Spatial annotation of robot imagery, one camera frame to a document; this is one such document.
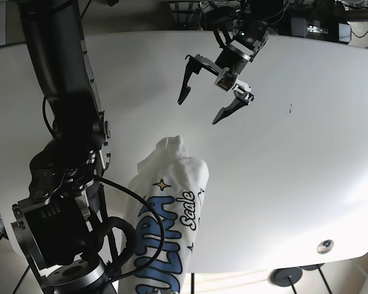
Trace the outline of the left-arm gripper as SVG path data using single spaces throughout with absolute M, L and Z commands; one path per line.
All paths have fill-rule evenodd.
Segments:
M 247 63 L 250 61 L 250 56 L 240 51 L 235 46 L 227 45 L 214 62 L 201 55 L 196 55 L 195 58 L 193 56 L 187 55 L 186 59 L 188 59 L 188 63 L 185 67 L 182 88 L 177 101 L 179 105 L 185 101 L 191 91 L 191 87 L 188 86 L 188 82 L 192 74 L 198 74 L 201 70 L 201 67 L 214 74 L 216 79 L 218 74 L 225 67 L 228 67 L 240 75 Z M 236 81 L 235 87 L 230 91 L 232 91 L 237 97 L 228 107 L 222 107 L 220 109 L 212 121 L 213 125 L 232 115 L 242 107 L 247 106 L 248 101 L 253 101 L 255 98 L 251 93 L 251 87 L 246 82 L 239 80 L 239 77 Z

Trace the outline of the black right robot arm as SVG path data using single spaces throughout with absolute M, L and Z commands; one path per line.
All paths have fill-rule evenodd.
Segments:
M 28 198 L 12 207 L 15 237 L 44 293 L 114 293 L 136 243 L 107 214 L 101 178 L 109 124 L 87 57 L 77 1 L 18 1 L 25 42 L 54 120 L 30 162 Z

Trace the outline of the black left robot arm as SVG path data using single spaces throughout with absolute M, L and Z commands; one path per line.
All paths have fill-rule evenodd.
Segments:
M 240 1 L 240 7 L 216 7 L 207 12 L 205 19 L 221 48 L 221 53 L 215 61 L 201 55 L 187 55 L 182 87 L 177 103 L 181 105 L 188 97 L 191 87 L 188 85 L 192 74 L 199 74 L 202 69 L 213 74 L 214 85 L 232 92 L 234 99 L 227 107 L 220 109 L 212 124 L 231 116 L 237 110 L 246 107 L 254 101 L 252 88 L 240 80 L 240 74 L 250 62 L 253 62 L 269 38 L 268 20 L 285 12 L 288 6 L 284 2 L 282 9 L 270 15 L 260 15 L 251 11 L 250 1 Z

